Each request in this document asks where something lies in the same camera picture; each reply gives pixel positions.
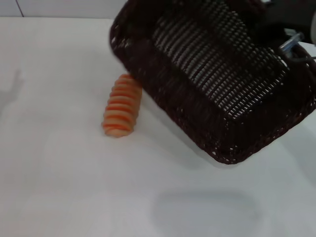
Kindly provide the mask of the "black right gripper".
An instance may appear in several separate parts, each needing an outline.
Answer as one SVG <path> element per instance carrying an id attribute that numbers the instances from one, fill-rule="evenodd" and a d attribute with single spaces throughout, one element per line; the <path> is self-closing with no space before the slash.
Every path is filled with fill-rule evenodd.
<path id="1" fill-rule="evenodd" d="M 312 42 L 316 33 L 314 0 L 272 0 L 265 4 L 265 12 L 255 28 L 260 42 L 286 41 L 301 34 L 301 41 Z"/>

